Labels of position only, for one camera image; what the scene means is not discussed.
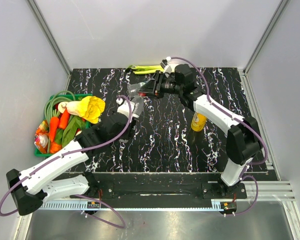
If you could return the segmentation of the red cap water bottle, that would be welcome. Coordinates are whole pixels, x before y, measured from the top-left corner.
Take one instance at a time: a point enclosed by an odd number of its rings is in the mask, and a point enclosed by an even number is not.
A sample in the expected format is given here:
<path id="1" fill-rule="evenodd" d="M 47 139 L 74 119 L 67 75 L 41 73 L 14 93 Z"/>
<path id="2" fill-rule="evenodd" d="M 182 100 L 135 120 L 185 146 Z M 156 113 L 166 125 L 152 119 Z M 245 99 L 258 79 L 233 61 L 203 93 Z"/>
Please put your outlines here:
<path id="1" fill-rule="evenodd" d="M 132 116 L 135 119 L 138 119 L 144 109 L 144 97 L 137 94 L 132 100 L 131 103 L 133 105 Z"/>

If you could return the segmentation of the yellow juice bottle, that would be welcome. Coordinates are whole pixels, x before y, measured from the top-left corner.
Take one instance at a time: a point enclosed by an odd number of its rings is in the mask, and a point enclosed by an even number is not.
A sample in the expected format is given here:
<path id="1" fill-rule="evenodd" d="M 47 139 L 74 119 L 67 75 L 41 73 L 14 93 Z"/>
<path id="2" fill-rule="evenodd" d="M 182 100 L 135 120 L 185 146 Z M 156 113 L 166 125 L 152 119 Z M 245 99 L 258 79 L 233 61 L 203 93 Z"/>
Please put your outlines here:
<path id="1" fill-rule="evenodd" d="M 200 132 L 204 129 L 207 122 L 207 117 L 195 112 L 191 121 L 191 129 L 195 132 Z"/>

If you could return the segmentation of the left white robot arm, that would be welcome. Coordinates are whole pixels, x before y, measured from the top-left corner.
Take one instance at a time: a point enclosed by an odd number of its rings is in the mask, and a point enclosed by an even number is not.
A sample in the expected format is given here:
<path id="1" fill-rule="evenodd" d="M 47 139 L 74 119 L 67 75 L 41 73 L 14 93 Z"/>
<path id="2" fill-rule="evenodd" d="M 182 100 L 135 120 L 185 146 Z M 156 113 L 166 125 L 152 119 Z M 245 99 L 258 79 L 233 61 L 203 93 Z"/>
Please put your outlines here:
<path id="1" fill-rule="evenodd" d="M 90 173 L 83 173 L 69 180 L 56 180 L 66 170 L 83 163 L 118 140 L 128 140 L 139 116 L 131 117 L 113 112 L 101 122 L 85 128 L 65 147 L 41 163 L 26 170 L 11 169 L 6 179 L 15 212 L 21 216 L 38 210 L 45 202 L 71 195 L 97 195 L 99 186 Z"/>

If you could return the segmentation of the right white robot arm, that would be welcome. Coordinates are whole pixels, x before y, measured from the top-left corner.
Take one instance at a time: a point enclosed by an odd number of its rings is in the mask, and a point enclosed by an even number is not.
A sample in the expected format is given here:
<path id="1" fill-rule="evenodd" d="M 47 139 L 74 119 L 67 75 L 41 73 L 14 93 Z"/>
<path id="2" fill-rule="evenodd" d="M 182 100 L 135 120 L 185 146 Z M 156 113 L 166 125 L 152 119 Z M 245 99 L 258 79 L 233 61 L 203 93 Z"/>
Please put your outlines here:
<path id="1" fill-rule="evenodd" d="M 226 134 L 228 161 L 217 192 L 223 198 L 233 195 L 244 170 L 263 148 L 257 120 L 231 112 L 199 89 L 194 73 L 187 64 L 178 64 L 171 73 L 156 71 L 137 93 L 158 99 L 164 94 L 177 95 L 185 107 L 207 117 Z"/>

